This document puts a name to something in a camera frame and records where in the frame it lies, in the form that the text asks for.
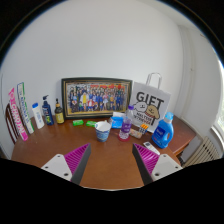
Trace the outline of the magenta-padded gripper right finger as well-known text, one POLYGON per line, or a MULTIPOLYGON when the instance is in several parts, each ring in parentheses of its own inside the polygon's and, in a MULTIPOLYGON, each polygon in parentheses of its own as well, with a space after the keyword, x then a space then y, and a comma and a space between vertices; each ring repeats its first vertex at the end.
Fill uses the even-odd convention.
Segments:
POLYGON ((136 143, 133 144, 132 153, 145 185, 182 169, 169 155, 158 155, 136 143))

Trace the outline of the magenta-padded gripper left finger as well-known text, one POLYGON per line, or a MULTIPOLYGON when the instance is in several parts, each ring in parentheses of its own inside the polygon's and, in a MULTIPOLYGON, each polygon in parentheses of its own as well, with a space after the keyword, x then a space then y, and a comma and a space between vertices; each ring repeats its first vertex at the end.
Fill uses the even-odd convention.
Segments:
POLYGON ((42 169, 79 185, 90 154, 91 144, 87 143, 66 155, 56 154, 42 169))

